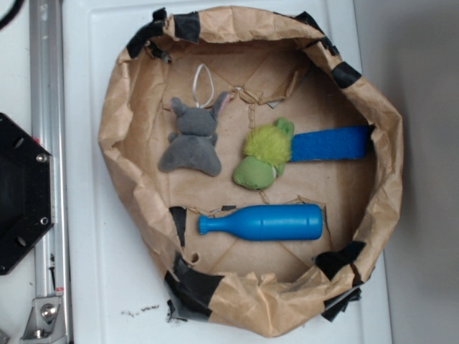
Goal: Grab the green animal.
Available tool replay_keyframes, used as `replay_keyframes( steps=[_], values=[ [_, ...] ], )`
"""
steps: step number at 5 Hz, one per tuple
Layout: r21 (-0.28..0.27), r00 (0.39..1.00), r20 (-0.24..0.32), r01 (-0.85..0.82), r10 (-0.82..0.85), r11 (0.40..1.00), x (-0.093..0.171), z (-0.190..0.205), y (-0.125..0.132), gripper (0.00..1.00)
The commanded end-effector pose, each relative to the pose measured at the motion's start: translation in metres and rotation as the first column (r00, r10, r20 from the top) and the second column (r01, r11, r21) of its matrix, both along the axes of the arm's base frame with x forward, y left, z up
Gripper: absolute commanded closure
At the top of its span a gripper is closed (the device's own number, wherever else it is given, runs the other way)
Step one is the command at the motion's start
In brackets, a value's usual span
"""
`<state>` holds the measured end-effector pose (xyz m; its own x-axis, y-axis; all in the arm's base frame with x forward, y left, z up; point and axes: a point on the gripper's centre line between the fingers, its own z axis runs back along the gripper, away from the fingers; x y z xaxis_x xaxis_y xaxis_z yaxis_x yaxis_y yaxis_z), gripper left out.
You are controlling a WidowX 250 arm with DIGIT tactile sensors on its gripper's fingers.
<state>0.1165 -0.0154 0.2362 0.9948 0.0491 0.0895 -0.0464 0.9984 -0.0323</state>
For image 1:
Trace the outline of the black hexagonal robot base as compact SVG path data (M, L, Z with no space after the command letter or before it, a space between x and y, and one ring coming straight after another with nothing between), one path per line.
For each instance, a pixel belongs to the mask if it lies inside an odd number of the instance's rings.
M1 275L9 274L53 225L50 154L1 114Z

